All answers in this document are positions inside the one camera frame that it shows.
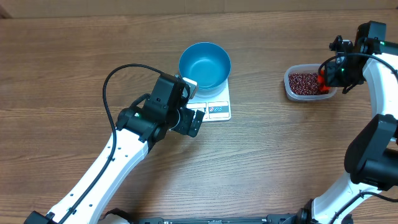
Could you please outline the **red scoop blue handle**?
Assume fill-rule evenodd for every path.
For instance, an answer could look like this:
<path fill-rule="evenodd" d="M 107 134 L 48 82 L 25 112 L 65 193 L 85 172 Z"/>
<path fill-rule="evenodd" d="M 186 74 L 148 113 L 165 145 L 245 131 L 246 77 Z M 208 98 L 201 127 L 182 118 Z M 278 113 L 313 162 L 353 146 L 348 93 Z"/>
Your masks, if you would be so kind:
<path fill-rule="evenodd" d="M 321 70 L 317 76 L 318 82 L 318 91 L 320 95 L 328 94 L 330 91 L 330 87 L 325 85 L 324 71 Z"/>

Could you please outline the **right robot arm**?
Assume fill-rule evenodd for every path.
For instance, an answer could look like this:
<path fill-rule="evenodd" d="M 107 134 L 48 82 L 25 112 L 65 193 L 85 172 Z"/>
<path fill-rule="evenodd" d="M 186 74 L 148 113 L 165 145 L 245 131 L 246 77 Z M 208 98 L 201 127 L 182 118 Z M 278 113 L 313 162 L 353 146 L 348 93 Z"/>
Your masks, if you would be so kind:
<path fill-rule="evenodd" d="M 381 194 L 397 185 L 397 151 L 388 148 L 397 141 L 397 44 L 385 38 L 386 24 L 369 21 L 354 42 L 337 36 L 329 44 L 335 56 L 319 66 L 319 81 L 344 94 L 367 83 L 373 117 L 348 146 L 343 175 L 286 223 L 352 223 L 351 211 L 370 197 L 397 202 Z"/>

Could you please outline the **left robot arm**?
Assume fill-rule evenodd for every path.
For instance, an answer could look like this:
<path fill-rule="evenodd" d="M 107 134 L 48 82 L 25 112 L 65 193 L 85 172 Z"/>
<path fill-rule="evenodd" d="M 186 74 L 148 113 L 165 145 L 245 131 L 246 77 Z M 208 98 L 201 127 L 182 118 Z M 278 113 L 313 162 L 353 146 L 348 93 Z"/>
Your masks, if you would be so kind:
<path fill-rule="evenodd" d="M 105 148 L 79 182 L 46 215 L 33 211 L 26 223 L 131 223 L 120 210 L 103 211 L 124 179 L 169 130 L 195 137 L 204 112 L 187 108 L 196 83 L 161 74 L 150 95 L 123 109 Z"/>

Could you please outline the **white digital kitchen scale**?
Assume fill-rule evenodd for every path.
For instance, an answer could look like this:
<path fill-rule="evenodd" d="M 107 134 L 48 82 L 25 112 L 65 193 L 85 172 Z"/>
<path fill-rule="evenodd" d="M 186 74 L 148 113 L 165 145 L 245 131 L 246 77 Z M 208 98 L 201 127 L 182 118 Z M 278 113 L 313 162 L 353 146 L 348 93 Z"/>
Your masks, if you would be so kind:
<path fill-rule="evenodd" d="M 229 121 L 231 119 L 231 102 L 228 81 L 212 90 L 199 89 L 193 99 L 188 101 L 187 108 L 205 113 L 203 122 Z"/>

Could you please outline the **blue bowl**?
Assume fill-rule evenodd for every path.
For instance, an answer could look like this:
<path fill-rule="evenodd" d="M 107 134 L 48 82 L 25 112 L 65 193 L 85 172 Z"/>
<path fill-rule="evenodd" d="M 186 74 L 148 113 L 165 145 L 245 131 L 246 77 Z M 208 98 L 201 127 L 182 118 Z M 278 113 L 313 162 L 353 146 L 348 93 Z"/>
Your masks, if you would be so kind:
<path fill-rule="evenodd" d="M 232 63 L 229 54 L 212 42 L 189 46 L 180 56 L 178 70 L 183 78 L 196 81 L 202 92 L 219 89 L 228 79 Z"/>

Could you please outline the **red beans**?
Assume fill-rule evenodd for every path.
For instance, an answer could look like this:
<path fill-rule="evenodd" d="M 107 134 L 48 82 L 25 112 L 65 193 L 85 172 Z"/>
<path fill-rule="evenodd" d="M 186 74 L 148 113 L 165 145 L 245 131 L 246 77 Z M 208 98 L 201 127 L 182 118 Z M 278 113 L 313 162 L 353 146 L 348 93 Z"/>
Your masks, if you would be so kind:
<path fill-rule="evenodd" d="M 288 75 L 289 86 L 296 95 L 321 95 L 317 73 L 291 73 Z"/>

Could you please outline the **clear plastic container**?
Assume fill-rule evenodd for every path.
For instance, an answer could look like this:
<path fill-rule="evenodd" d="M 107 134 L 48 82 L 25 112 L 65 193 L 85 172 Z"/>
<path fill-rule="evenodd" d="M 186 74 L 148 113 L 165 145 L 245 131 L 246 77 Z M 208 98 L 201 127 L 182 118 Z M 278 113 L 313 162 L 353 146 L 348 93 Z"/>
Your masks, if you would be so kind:
<path fill-rule="evenodd" d="M 297 95 L 295 94 L 289 84 L 289 75 L 293 73 L 313 73 L 318 72 L 320 64 L 301 64 L 290 67 L 284 75 L 284 86 L 287 98 L 291 101 L 318 101 L 333 97 L 337 92 L 337 87 L 331 87 L 329 93 L 323 95 Z"/>

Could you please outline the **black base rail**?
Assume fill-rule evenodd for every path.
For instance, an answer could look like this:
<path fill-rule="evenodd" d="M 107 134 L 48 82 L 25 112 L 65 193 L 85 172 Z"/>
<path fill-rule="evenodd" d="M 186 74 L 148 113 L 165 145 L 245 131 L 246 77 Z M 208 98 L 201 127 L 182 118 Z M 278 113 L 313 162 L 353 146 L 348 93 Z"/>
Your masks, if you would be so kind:
<path fill-rule="evenodd" d="M 183 218 L 183 219 L 163 219 L 163 218 L 141 218 L 134 219 L 132 215 L 118 208 L 112 209 L 98 223 L 133 223 L 133 224 L 293 224 L 307 223 L 300 220 L 297 214 L 270 214 L 266 217 L 254 218 Z"/>

